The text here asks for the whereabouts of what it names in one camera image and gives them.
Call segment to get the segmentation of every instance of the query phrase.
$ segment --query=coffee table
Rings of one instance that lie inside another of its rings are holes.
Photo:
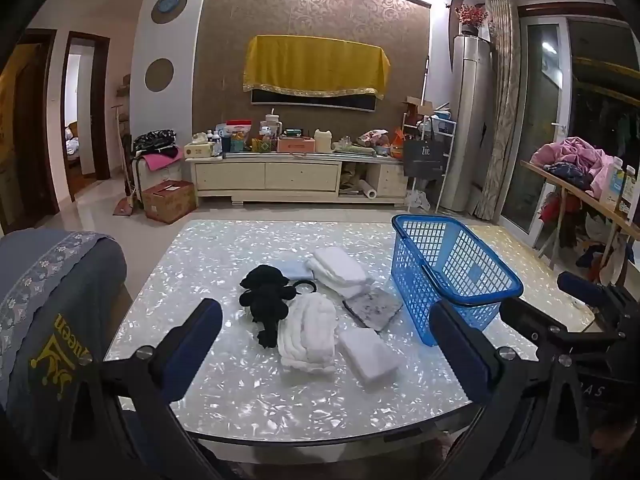
[[[527,301],[569,330],[583,330],[591,322],[588,309],[576,308],[556,289],[553,275],[531,251],[499,227],[473,229],[521,276]],[[255,334],[261,325],[238,303],[239,282],[258,264],[306,258],[315,248],[334,244],[352,254],[378,286],[395,290],[390,278],[395,237],[390,224],[379,223],[191,221],[149,276],[107,359],[127,358],[142,345],[158,344],[202,298],[213,298],[223,307],[222,330],[185,397],[172,404],[185,429],[201,439],[242,446],[325,446],[395,440],[429,421],[446,426],[469,401],[440,349],[420,341],[404,308],[381,333],[401,355],[402,366],[395,380],[370,389],[339,352],[333,374],[283,368],[276,349],[258,345]],[[356,326],[338,296],[321,286],[319,291],[335,301],[339,331]],[[535,346],[499,316],[485,334],[496,346],[535,358]]]

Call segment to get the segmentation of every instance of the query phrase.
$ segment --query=brown feature wall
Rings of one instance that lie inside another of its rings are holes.
[[[334,140],[402,121],[407,95],[420,97],[429,51],[429,8],[407,0],[204,0],[193,76],[193,128],[251,119],[252,132],[270,105],[242,91],[244,56],[259,34],[292,34],[382,47],[391,63],[385,98],[375,112],[277,105],[285,128],[331,130]]]

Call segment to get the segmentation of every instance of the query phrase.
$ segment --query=sliding glass door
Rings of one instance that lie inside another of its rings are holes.
[[[553,186],[523,168],[535,151],[566,136],[571,109],[572,72],[567,20],[520,20],[522,62],[518,119],[498,202],[498,222],[533,246],[542,229],[540,206]]]

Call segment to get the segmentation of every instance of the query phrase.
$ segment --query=pink cloth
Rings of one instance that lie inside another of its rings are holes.
[[[170,156],[162,155],[161,153],[149,153],[142,156],[145,159],[146,166],[149,171],[160,170],[169,164],[173,164],[176,160],[182,158],[182,148],[178,147],[178,153],[173,158]]]
[[[556,162],[575,164],[583,173],[589,173],[593,177],[592,195],[599,199],[607,177],[607,166],[613,162],[613,157],[602,150],[596,150],[580,137],[567,137],[562,142],[542,146],[533,154],[530,162],[539,168]]]

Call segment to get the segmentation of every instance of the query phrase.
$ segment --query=folded white towel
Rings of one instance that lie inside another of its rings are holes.
[[[340,344],[364,382],[391,374],[400,359],[371,328],[351,328],[340,333]]]
[[[373,280],[341,247],[321,247],[314,251],[314,258],[322,265],[337,283],[342,285],[361,285],[364,282],[373,283]]]
[[[324,295],[300,294],[278,326],[278,351],[284,366],[306,372],[335,370],[335,305]]]
[[[328,286],[331,290],[334,290],[340,296],[342,296],[345,300],[353,298],[358,294],[362,294],[363,292],[369,290],[369,285],[367,282],[361,282],[356,285],[345,285],[335,281],[334,277],[332,277],[328,271],[316,260],[314,257],[309,258],[306,261],[306,264],[314,273],[314,279],[317,282],[322,283],[325,286]]]

